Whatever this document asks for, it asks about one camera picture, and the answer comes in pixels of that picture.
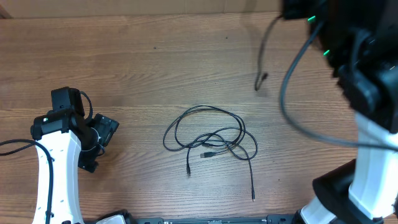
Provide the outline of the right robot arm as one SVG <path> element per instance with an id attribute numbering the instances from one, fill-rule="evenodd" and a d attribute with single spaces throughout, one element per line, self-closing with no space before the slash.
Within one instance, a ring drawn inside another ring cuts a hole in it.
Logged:
<path id="1" fill-rule="evenodd" d="M 317 41 L 354 110 L 358 140 L 302 129 L 318 141 L 355 147 L 352 161 L 313 180 L 315 197 L 294 223 L 382 223 L 397 213 L 397 2 L 283 1 L 286 20 L 306 19 L 303 47 Z"/>

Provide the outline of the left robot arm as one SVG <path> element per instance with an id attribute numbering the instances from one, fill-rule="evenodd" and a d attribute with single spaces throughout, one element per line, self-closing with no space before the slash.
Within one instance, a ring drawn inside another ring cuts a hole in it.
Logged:
<path id="1" fill-rule="evenodd" d="M 39 160 L 34 223 L 83 223 L 78 169 L 93 173 L 119 123 L 102 114 L 85 115 L 86 94 L 68 86 L 52 90 L 52 110 L 31 126 Z"/>

